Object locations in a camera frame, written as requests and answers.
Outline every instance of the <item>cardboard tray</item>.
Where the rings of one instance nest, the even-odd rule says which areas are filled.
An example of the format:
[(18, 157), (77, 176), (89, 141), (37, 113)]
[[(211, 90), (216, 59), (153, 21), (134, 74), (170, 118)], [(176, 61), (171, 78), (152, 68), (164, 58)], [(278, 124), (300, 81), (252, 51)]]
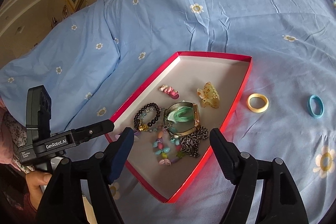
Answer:
[[(198, 104), (202, 126), (209, 131), (219, 128), (223, 132), (241, 98), (251, 68), (250, 56), (219, 52), (176, 52), (111, 117), (115, 129), (106, 138), (110, 142), (115, 141), (114, 136), (125, 127), (133, 128), (133, 118), (145, 104), (155, 102), (160, 107), (168, 108), (182, 100)], [(208, 81), (220, 96), (220, 107), (217, 109), (210, 106), (203, 108), (200, 104), (197, 89), (203, 89)], [(172, 86), (180, 97), (173, 100), (159, 91), (163, 84)], [(149, 120), (153, 119), (151, 113), (148, 115)], [(162, 157), (155, 155), (157, 148), (152, 147), (156, 138), (156, 132), (142, 132), (139, 140), (134, 142), (126, 166), (155, 198), (164, 203), (173, 203), (194, 180), (210, 157), (212, 149), (209, 139), (203, 140), (199, 144), (198, 158), (186, 155), (171, 166), (159, 165)], [(174, 145), (170, 147), (172, 149), (168, 158), (176, 155)]]

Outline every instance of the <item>blue bedsheet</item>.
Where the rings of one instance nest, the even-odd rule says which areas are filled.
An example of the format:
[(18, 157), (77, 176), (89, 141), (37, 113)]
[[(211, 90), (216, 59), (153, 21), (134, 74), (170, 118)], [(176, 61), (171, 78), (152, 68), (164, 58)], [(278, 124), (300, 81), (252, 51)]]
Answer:
[[(62, 23), (28, 55), (0, 71), (0, 96), (25, 124), (26, 95), (44, 84), (51, 130), (109, 118), (176, 51), (251, 55), (254, 65), (226, 134), (255, 158), (286, 162), (310, 223), (336, 197), (336, 20), (332, 0), (98, 0)], [(262, 114), (248, 95), (270, 100)], [(325, 114), (309, 116), (320, 96)], [(107, 146), (104, 136), (73, 148), (73, 160)], [(232, 194), (212, 156), (175, 204), (162, 204), (124, 169), (111, 188), (125, 223), (218, 223)], [(254, 223), (258, 184), (248, 223)]]

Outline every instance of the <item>mint green scrunchie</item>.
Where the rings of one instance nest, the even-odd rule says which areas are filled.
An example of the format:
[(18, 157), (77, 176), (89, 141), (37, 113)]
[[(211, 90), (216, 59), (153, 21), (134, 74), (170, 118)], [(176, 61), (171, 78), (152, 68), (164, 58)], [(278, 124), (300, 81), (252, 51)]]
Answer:
[(193, 119), (194, 119), (193, 108), (188, 106), (180, 106), (171, 111), (167, 116), (167, 120), (172, 122), (188, 122)]

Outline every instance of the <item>blue hair tie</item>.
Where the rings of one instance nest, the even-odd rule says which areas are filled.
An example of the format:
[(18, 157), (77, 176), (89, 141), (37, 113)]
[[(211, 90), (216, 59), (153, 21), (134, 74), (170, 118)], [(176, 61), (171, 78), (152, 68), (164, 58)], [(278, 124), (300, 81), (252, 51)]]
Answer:
[[(312, 109), (312, 107), (311, 107), (311, 100), (312, 100), (312, 99), (315, 99), (315, 100), (317, 101), (317, 103), (319, 104), (319, 106), (320, 106), (320, 114), (315, 114), (315, 113), (313, 112), (313, 109)], [(309, 114), (310, 114), (313, 118), (318, 119), (318, 118), (321, 118), (321, 117), (323, 116), (323, 113), (324, 113), (324, 105), (323, 105), (323, 102), (322, 102), (321, 98), (318, 97), (317, 95), (314, 95), (314, 94), (313, 94), (312, 96), (309, 97), (309, 99), (308, 99), (308, 101), (307, 101), (307, 107), (308, 107), (308, 112), (309, 112)]]

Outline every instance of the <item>yellow hair tie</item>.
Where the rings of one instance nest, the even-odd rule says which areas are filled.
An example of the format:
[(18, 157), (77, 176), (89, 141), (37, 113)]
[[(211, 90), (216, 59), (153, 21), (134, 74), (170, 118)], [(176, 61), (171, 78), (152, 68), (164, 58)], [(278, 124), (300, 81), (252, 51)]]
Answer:
[[(251, 106), (250, 104), (250, 100), (252, 98), (260, 98), (262, 99), (264, 102), (265, 102), (265, 105), (261, 108), (254, 108)], [(267, 108), (268, 108), (268, 99), (266, 98), (265, 95), (262, 95), (262, 94), (259, 94), (259, 93), (253, 93), (251, 94), (248, 98), (247, 98), (247, 107), (252, 111), (252, 112), (255, 112), (255, 113), (261, 113), (261, 112), (264, 112)]]

